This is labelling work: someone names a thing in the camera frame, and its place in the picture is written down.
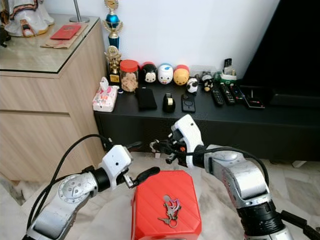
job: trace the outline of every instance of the glass tabletop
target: glass tabletop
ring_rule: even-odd
[[[5,42],[7,47],[0,48],[0,71],[57,74],[99,20],[97,16],[89,16],[88,26],[68,49],[40,47],[72,17],[65,14],[50,16],[54,18],[54,24],[46,33],[35,37],[13,36]]]

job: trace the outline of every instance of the marble floor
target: marble floor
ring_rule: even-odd
[[[243,228],[223,184],[203,169],[191,172],[177,164],[168,165],[151,153],[132,153],[132,176],[158,166],[162,170],[185,170],[193,177],[202,218],[199,240],[241,240]],[[264,160],[270,177],[270,191],[278,212],[286,210],[320,227],[320,162],[307,162],[300,168],[289,163],[271,164]],[[20,182],[10,186],[0,178],[0,239],[19,240],[26,232],[31,206],[45,183]],[[128,240],[131,235],[133,190],[125,184],[106,190],[78,212],[66,240]],[[308,239],[302,230],[287,224],[295,240]]]

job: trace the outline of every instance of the cabinet drawer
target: cabinet drawer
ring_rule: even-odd
[[[0,111],[0,171],[10,180],[48,181],[78,138],[68,114]],[[66,158],[60,176],[92,164],[81,144]]]
[[[0,76],[0,110],[67,113],[59,79]]]

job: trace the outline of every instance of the wooden cabinet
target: wooden cabinet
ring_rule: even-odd
[[[40,48],[70,17],[52,16],[56,23],[46,34],[13,37],[1,49],[0,172],[10,180],[51,179],[71,144],[98,133],[92,99],[106,75],[100,19],[90,17],[69,49]],[[26,55],[16,49],[23,44]],[[42,62],[46,58],[50,66]],[[67,157],[60,176],[97,167],[103,155],[101,141],[89,138]]]

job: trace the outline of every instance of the red envelope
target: red envelope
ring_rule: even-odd
[[[50,39],[71,39],[81,28],[81,25],[63,25]]]

